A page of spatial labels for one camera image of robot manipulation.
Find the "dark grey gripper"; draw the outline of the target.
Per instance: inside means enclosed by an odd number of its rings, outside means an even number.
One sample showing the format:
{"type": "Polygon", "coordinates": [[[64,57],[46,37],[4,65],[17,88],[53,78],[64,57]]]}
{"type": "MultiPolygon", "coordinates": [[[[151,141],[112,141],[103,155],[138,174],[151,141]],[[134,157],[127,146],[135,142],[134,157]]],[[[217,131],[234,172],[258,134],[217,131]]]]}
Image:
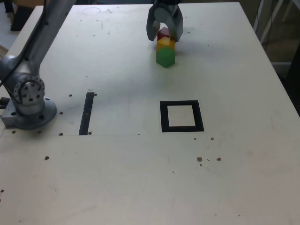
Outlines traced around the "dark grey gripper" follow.
{"type": "Polygon", "coordinates": [[[169,30],[170,38],[172,40],[180,39],[183,33],[183,16],[178,4],[180,4],[180,0],[154,0],[154,4],[149,9],[146,23],[146,32],[150,41],[154,41],[162,23],[159,15],[161,6],[167,6],[168,13],[165,24],[169,30]]]}

